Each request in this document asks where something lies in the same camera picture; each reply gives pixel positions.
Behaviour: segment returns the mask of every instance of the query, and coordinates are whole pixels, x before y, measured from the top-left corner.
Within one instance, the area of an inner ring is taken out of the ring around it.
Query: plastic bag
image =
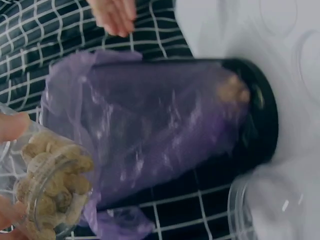
[[[100,239],[139,240],[153,224],[136,208],[97,212],[230,153],[250,93],[211,60],[143,62],[135,52],[79,52],[53,66],[43,124],[93,155],[83,215]]]

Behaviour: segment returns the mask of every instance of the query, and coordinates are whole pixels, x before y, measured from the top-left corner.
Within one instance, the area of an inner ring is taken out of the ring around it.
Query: hand
[[[137,17],[135,0],[87,0],[96,24],[110,35],[127,37],[135,30]]]
[[[26,113],[18,113],[13,116],[0,113],[0,142],[19,138],[28,129],[29,124],[30,119]],[[0,230],[19,221],[25,212],[25,206],[21,202],[12,205],[9,199],[0,195]],[[19,227],[10,233],[0,234],[0,240],[27,240],[26,233],[24,228]]]

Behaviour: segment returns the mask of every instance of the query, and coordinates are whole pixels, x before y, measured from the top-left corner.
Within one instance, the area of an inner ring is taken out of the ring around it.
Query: black and white checkered cloth
[[[191,58],[172,0],[138,4],[127,38],[98,28],[85,0],[0,1],[0,101],[39,121],[49,67],[79,50],[135,50],[148,60]],[[139,205],[156,225],[147,240],[229,240],[228,191],[238,174],[230,160],[208,161],[170,183],[144,190],[116,207]],[[77,227],[69,240],[97,239]]]

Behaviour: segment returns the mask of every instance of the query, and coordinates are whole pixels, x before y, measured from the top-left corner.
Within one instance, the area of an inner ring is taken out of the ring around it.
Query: clear plastic jar
[[[318,239],[319,170],[319,154],[307,153],[238,177],[228,198],[231,239]]]
[[[2,104],[0,110],[15,114]],[[67,234],[92,192],[94,164],[87,151],[33,121],[0,151],[0,195],[23,210],[18,218],[9,210],[3,214],[33,240]]]

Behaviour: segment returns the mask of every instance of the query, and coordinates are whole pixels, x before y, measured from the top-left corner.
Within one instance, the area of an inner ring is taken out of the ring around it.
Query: transparent plastic
[[[0,111],[15,114],[3,104]],[[0,195],[20,206],[18,217],[9,210],[2,213],[33,240],[67,234],[92,192],[94,164],[87,151],[33,121],[0,151]]]
[[[320,235],[320,160],[313,150],[262,165],[229,192],[233,240],[313,240]]]

